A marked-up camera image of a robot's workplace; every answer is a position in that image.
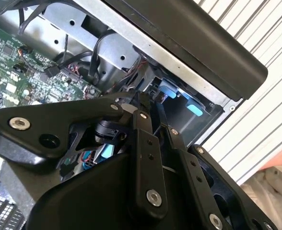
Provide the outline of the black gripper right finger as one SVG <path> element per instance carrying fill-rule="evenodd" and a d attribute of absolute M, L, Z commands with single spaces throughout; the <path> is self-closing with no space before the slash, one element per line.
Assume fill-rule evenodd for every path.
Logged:
<path fill-rule="evenodd" d="M 153 125 L 163 165 L 170 169 L 169 203 L 189 230 L 282 230 L 282 166 L 255 173 L 242 185 L 200 145 L 187 147 L 169 126 L 162 104 Z"/>

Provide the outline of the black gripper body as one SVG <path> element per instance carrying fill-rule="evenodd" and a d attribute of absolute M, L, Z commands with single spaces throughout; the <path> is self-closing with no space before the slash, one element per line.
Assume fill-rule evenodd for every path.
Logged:
<path fill-rule="evenodd" d="M 115 155 L 47 191 L 28 230 L 202 230 L 200 209 L 158 153 Z"/>

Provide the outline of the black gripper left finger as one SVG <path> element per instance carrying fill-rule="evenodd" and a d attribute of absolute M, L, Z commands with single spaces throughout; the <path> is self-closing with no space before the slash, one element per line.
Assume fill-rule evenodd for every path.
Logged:
<path fill-rule="evenodd" d="M 0 109 L 0 156 L 29 169 L 49 171 L 63 157 L 76 153 L 78 145 L 87 150 L 109 140 L 98 128 L 103 122 L 108 131 L 126 135 L 124 140 L 115 138 L 115 145 L 125 147 L 125 153 L 161 156 L 149 114 L 129 113 L 105 97 Z"/>

